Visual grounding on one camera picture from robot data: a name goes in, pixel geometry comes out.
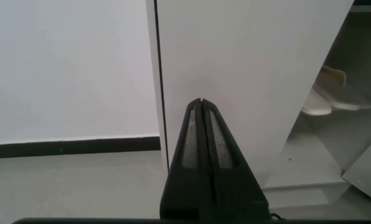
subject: black baseboard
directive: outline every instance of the black baseboard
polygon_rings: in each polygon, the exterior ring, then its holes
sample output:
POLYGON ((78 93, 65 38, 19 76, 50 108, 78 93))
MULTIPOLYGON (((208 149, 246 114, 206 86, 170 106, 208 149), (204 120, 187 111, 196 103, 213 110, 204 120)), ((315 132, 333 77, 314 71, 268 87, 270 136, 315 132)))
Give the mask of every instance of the black baseboard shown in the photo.
POLYGON ((0 158, 161 150, 159 137, 29 142, 0 145, 0 158))

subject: white wall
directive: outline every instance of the white wall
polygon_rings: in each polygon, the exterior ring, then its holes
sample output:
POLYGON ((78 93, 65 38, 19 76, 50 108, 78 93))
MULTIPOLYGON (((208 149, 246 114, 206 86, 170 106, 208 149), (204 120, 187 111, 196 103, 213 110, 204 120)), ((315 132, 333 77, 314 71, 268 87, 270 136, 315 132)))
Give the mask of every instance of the white wall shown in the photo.
POLYGON ((206 98, 264 185, 351 4, 158 0, 169 161, 188 102, 206 98))
POLYGON ((0 144, 158 136, 146 3, 0 0, 0 144))

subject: open shelf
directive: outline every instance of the open shelf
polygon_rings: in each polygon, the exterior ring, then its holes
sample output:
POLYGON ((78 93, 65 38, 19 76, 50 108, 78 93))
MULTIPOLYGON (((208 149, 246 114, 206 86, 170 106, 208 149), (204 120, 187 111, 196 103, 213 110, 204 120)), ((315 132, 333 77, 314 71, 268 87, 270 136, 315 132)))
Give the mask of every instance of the open shelf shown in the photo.
POLYGON ((264 189, 341 184, 341 168, 300 116, 264 189))

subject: black cable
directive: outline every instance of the black cable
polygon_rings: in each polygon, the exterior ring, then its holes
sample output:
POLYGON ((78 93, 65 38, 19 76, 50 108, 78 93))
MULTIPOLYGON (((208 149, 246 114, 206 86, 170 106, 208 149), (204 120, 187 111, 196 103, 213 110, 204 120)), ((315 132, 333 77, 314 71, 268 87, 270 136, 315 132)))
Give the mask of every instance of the black cable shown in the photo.
POLYGON ((278 215, 277 213, 271 213, 271 214, 270 214, 270 217, 271 217, 271 218, 275 217, 275 218, 278 219, 278 221, 286 220, 285 218, 282 218, 282 217, 281 217, 280 215, 278 215))

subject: tiled floor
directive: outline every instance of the tiled floor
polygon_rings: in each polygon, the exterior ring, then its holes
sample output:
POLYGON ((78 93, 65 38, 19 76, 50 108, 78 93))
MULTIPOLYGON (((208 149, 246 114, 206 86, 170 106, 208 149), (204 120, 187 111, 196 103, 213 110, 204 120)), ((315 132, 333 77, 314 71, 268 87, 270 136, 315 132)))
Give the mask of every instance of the tiled floor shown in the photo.
POLYGON ((371 199, 354 187, 332 205, 272 209, 287 219, 371 220, 371 199))
MULTIPOLYGON (((24 217, 159 218, 161 152, 0 159, 0 224, 24 217)), ((326 207, 271 210, 285 218, 371 219, 350 189, 326 207)))

